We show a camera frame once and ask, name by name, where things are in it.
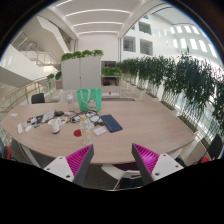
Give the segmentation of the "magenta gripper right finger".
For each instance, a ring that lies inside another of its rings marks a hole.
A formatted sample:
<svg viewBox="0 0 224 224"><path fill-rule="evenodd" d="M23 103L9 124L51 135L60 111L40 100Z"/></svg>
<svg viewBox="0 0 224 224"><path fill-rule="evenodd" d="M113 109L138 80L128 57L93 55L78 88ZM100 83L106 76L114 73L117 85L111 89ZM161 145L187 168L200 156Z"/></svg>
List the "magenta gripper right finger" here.
<svg viewBox="0 0 224 224"><path fill-rule="evenodd" d="M168 154L157 154L136 143L132 144L132 155L145 185L182 169Z"/></svg>

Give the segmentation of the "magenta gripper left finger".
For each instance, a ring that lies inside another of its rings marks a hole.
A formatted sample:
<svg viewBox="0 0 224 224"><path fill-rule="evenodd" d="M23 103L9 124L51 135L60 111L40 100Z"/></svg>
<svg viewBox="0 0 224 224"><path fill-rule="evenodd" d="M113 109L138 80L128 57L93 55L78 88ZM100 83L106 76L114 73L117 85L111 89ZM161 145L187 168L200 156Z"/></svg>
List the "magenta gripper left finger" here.
<svg viewBox="0 0 224 224"><path fill-rule="evenodd" d="M93 155L94 147L90 144L67 157L58 156L44 170L82 186Z"/></svg>

